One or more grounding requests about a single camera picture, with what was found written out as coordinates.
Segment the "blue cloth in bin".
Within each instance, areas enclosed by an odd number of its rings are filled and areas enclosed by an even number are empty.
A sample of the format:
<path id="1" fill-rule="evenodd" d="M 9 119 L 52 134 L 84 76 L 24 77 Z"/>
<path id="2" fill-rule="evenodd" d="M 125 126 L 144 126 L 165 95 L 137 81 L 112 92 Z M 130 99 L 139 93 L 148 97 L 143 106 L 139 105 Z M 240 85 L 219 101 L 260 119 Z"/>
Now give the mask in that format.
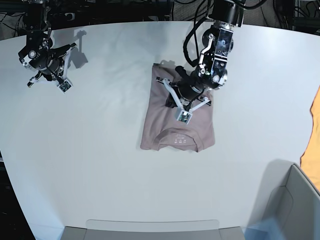
<path id="1" fill-rule="evenodd" d="M 242 229 L 246 240 L 285 240 L 278 221 L 274 217 Z"/>

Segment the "grey plastic bin right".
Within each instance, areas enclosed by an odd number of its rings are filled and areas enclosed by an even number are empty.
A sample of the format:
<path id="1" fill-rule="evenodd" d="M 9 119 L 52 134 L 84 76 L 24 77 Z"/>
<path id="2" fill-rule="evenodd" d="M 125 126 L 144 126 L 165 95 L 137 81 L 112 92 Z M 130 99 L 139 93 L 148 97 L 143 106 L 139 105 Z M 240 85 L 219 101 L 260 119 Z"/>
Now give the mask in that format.
<path id="1" fill-rule="evenodd" d="M 262 220 L 275 218 L 286 240 L 320 238 L 320 191 L 293 164 L 283 186 L 272 191 Z"/>

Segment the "orange cloth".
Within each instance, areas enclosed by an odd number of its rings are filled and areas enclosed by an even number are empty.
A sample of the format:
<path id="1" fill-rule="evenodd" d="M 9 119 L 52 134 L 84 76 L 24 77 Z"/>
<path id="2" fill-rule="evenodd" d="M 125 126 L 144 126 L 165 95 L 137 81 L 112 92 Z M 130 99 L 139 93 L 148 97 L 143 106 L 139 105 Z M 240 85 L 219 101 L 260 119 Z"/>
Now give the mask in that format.
<path id="1" fill-rule="evenodd" d="M 300 159 L 300 167 L 311 183 L 320 190 L 320 89 L 318 88 L 312 106 L 312 131 L 307 148 Z"/>

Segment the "grey tray bottom edge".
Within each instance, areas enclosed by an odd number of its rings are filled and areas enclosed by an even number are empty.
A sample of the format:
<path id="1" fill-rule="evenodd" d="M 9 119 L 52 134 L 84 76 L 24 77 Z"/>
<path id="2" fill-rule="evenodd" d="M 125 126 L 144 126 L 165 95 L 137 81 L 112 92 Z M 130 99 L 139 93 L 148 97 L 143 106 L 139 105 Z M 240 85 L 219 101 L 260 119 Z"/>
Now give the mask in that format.
<path id="1" fill-rule="evenodd" d="M 62 240 L 244 240 L 239 226 L 220 228 L 219 221 L 111 221 L 88 219 L 84 228 L 66 226 Z"/>

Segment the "mauve pink T-shirt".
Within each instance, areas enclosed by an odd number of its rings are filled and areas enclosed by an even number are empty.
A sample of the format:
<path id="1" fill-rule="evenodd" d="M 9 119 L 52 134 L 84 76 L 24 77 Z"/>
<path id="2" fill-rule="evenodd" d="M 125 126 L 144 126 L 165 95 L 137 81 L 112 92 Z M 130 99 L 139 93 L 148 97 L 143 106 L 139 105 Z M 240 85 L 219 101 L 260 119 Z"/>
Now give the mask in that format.
<path id="1" fill-rule="evenodd" d="M 180 79 L 173 68 L 159 63 L 152 66 L 149 103 L 140 144 L 142 150 L 173 147 L 200 152 L 215 144 L 210 92 L 205 91 L 200 101 L 192 103 L 190 110 L 183 109 L 188 104 L 186 101 L 173 108 L 165 105 L 173 93 L 169 85 Z"/>

